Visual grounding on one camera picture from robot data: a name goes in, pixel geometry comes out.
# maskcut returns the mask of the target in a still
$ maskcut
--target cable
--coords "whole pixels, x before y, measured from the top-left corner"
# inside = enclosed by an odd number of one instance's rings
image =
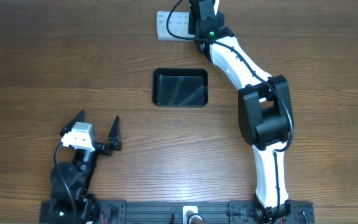
[[[70,202],[71,202],[71,206],[73,207],[73,223],[76,224],[76,218],[77,218],[77,207],[75,206],[75,202],[74,202],[74,199],[73,199],[73,196],[71,195],[70,193],[70,189],[68,188],[67,184],[66,184],[66,181],[65,181],[65,178],[63,177],[63,174],[59,168],[59,165],[58,165],[58,162],[57,162],[57,155],[59,153],[59,149],[60,147],[62,146],[62,142],[59,143],[59,145],[56,147],[56,150],[55,150],[55,154],[53,155],[53,162],[55,163],[55,168],[56,168],[56,172],[57,172],[57,175],[59,176],[59,179],[60,181],[63,183],[63,185],[65,186],[66,188],[66,191],[67,191],[67,194],[68,194],[68,197],[70,198]]]
[[[285,106],[285,103],[283,101],[283,99],[281,99],[280,95],[277,93],[277,90],[268,82],[266,82],[263,78],[260,78],[258,76],[258,74],[256,74],[256,72],[251,68],[251,66],[248,64],[248,62],[244,59],[244,57],[234,49],[234,47],[230,47],[224,43],[220,43],[216,40],[209,40],[209,39],[203,39],[203,38],[197,38],[197,37],[181,37],[178,35],[173,34],[170,29],[169,29],[169,19],[171,18],[172,13],[175,11],[175,9],[178,7],[178,5],[182,2],[182,0],[179,0],[175,6],[172,8],[172,10],[170,11],[168,18],[167,18],[167,23],[165,24],[167,27],[167,31],[168,33],[172,36],[172,37],[176,37],[178,39],[182,39],[182,40],[192,40],[195,42],[206,42],[209,44],[218,44],[220,46],[223,46],[227,49],[229,49],[231,52],[234,52],[241,61],[244,62],[244,64],[246,65],[246,67],[249,69],[250,73],[252,74],[253,77],[256,77],[256,79],[258,79],[261,83],[263,83],[264,85],[266,85],[270,91],[273,93],[273,95],[276,97],[276,99],[278,100],[278,102],[284,107],[285,110],[285,116],[287,117],[287,121],[288,121],[288,125],[289,125],[289,130],[290,130],[290,137],[288,138],[287,141],[287,145],[283,148],[283,149],[274,149],[273,150],[273,157],[274,157],[274,165],[275,165],[275,177],[276,177],[276,189],[277,189],[277,211],[276,214],[274,216],[274,218],[272,219],[272,223],[274,223],[276,221],[277,215],[280,211],[280,186],[278,183],[278,165],[277,165],[277,152],[285,152],[291,145],[292,143],[292,139],[293,139],[293,123],[292,123],[292,119],[291,119],[291,115],[290,112],[287,108],[287,106]]]
[[[173,34],[170,29],[169,29],[169,19],[171,18],[172,13],[175,11],[175,9],[178,7],[178,5],[182,2],[182,0],[179,0],[175,6],[172,8],[172,10],[170,11],[168,18],[167,18],[167,23],[165,24],[167,27],[167,31],[168,33],[172,36],[172,37],[176,37],[178,39],[182,39],[182,40],[192,40],[195,42],[206,42],[209,44],[218,44],[220,46],[223,46],[229,50],[231,50],[232,52],[234,52],[241,61],[244,62],[244,64],[246,65],[246,67],[249,69],[250,73],[252,74],[253,77],[256,77],[256,79],[258,79],[261,83],[263,83],[264,85],[266,85],[270,91],[273,93],[273,95],[277,98],[278,102],[281,103],[281,105],[284,107],[285,110],[285,116],[287,117],[288,120],[288,125],[289,125],[289,129],[290,129],[290,137],[288,138],[288,142],[287,145],[283,148],[283,149],[275,149],[274,151],[276,152],[285,152],[291,145],[292,143],[292,139],[293,139],[293,123],[292,123],[292,119],[291,119],[291,115],[290,112],[288,111],[287,106],[285,106],[284,101],[281,99],[280,95],[277,93],[277,90],[268,82],[266,82],[263,78],[260,78],[256,72],[251,68],[251,66],[248,64],[248,62],[244,59],[244,57],[234,49],[234,47],[230,47],[224,43],[220,43],[216,40],[209,40],[209,39],[204,39],[204,38],[197,38],[197,37],[181,37],[178,35]]]

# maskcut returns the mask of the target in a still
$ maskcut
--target wood grain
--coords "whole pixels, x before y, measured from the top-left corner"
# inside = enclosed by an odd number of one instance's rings
[[[60,128],[81,109],[100,141],[121,117],[123,150],[100,159],[91,184],[99,198],[252,200],[237,91],[192,43],[157,41],[155,15],[174,3],[0,0],[0,222],[37,222]],[[255,62],[290,83],[290,197],[314,202],[318,223],[358,223],[358,1],[225,0],[220,10]],[[208,104],[156,107],[158,67],[207,69]]]

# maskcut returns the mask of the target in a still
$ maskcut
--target wooden tabletop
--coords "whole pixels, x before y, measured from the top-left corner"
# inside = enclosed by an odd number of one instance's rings
[[[122,151],[99,160],[91,183],[98,198],[253,199],[236,89],[194,44],[157,40],[157,11],[174,4],[0,0],[0,222],[38,221],[60,129],[80,110],[99,141],[121,118]],[[256,64],[290,84],[290,198],[313,202],[318,223],[358,223],[358,1],[223,0],[219,8]],[[159,67],[206,69],[208,104],[156,107]],[[73,153],[62,149],[59,161]]]

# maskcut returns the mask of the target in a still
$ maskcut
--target black metal base plate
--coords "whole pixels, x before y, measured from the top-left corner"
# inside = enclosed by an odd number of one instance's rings
[[[125,200],[100,200],[103,224],[182,224],[182,209],[185,205],[196,205],[206,224],[255,224],[253,216],[255,202],[126,202]],[[276,223],[314,224],[312,203],[291,201],[291,213]],[[47,223],[48,203],[41,206],[40,223]]]

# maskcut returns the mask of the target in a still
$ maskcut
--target table surface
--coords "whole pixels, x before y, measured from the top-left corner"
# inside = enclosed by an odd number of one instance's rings
[[[239,131],[237,91],[192,43],[159,42],[164,0],[0,0],[0,222],[37,222],[51,192],[59,132],[86,111],[106,141],[90,192],[127,201],[252,200],[253,152]],[[358,1],[221,1],[240,45],[291,89],[295,137],[285,155],[290,198],[318,223],[358,223]],[[184,2],[178,11],[187,11]],[[158,67],[204,68],[204,108],[158,108]],[[63,149],[60,161],[73,150]]]

